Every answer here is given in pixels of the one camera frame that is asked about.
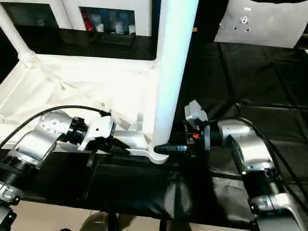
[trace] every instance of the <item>white pipe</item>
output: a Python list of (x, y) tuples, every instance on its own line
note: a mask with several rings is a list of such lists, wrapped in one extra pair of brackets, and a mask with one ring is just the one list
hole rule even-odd
[(13, 22), (6, 13), (4, 7), (0, 3), (0, 27), (5, 35), (8, 37), (14, 48), (17, 50), (18, 57), (31, 57), (33, 51), (29, 49), (23, 38), (16, 30)]
[[(158, 55), (161, 55), (161, 68), (150, 151), (156, 145), (167, 143), (170, 137), (198, 1), (168, 1), (163, 48), (161, 54), (158, 52)], [(157, 155), (153, 151), (151, 153), (154, 159), (167, 160), (164, 155)]]

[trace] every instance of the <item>robotic arm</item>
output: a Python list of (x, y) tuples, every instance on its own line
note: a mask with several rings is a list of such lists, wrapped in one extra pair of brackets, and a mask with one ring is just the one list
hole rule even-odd
[(237, 170), (248, 194), (248, 203), (260, 231), (306, 231), (295, 202), (286, 192), (264, 141), (242, 121), (235, 119), (209, 124), (207, 115), (197, 101), (185, 107), (187, 146), (161, 145), (155, 151), (185, 152), (190, 144), (199, 142), (205, 151), (220, 145), (231, 151)]
[(23, 198), (23, 190), (39, 172), (58, 141), (76, 144), (80, 151), (128, 152), (125, 144), (115, 146), (110, 142), (114, 129), (115, 122), (110, 116), (99, 117), (86, 125), (82, 118), (71, 118), (63, 111), (43, 115), (35, 129), (28, 132), (0, 162), (0, 231), (11, 229), (16, 214), (10, 206), (17, 205)]

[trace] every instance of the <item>black fabric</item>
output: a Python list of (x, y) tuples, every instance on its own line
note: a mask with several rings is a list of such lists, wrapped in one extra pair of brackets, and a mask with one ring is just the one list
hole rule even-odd
[(198, 28), (199, 33), (203, 33), (204, 41), (214, 41), (228, 2), (229, 0), (199, 1), (194, 26)]
[[(18, 28), (37, 53), (131, 59), (155, 58), (156, 41), (97, 33)], [(6, 57), (1, 77), (17, 63), (0, 35)], [(184, 106), (196, 99), (209, 118), (241, 116), (255, 123), (282, 152), (308, 190), (308, 55), (304, 51), (206, 42), (194, 33), (180, 91), (174, 130)], [(161, 219), (249, 228), (253, 219), (231, 154), (215, 147), (196, 160), (54, 153), (26, 191), (26, 200)], [(300, 194), (286, 169), (285, 179)]]

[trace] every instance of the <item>red object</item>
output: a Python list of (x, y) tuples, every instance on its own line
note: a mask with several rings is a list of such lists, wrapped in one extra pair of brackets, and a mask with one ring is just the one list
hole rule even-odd
[(195, 139), (200, 138), (200, 136), (199, 136), (199, 134), (198, 134), (198, 133), (195, 133), (195, 134), (193, 134), (192, 136), (193, 136)]
[(85, 11), (81, 12), (82, 17), (83, 17), (83, 21), (85, 22), (85, 26), (86, 26), (86, 30), (87, 31), (92, 31), (93, 27), (91, 25), (91, 22), (89, 20), (89, 17), (87, 15), (87, 13)]

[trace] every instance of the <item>white panel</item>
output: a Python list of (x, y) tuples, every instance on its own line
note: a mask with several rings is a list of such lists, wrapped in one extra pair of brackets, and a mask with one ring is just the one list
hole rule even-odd
[(0, 2), (49, 4), (59, 28), (72, 29), (61, 0), (0, 0)]
[(136, 34), (151, 36), (151, 0), (63, 0), (63, 3), (73, 29), (86, 29), (79, 6), (130, 10), (135, 12)]
[[(0, 140), (30, 116), (60, 104), (105, 106), (114, 116), (134, 124), (138, 114), (144, 113), (140, 109), (151, 96), (148, 92), (155, 91), (149, 84), (156, 77), (153, 61), (42, 54), (38, 59), (40, 63), (29, 68), (19, 62), (0, 85)], [(86, 123), (97, 117), (97, 113), (85, 110), (67, 113), (85, 118)], [(23, 129), (11, 142), (26, 131)]]
[(215, 42), (293, 48), (308, 21), (308, 1), (267, 3), (230, 0)]

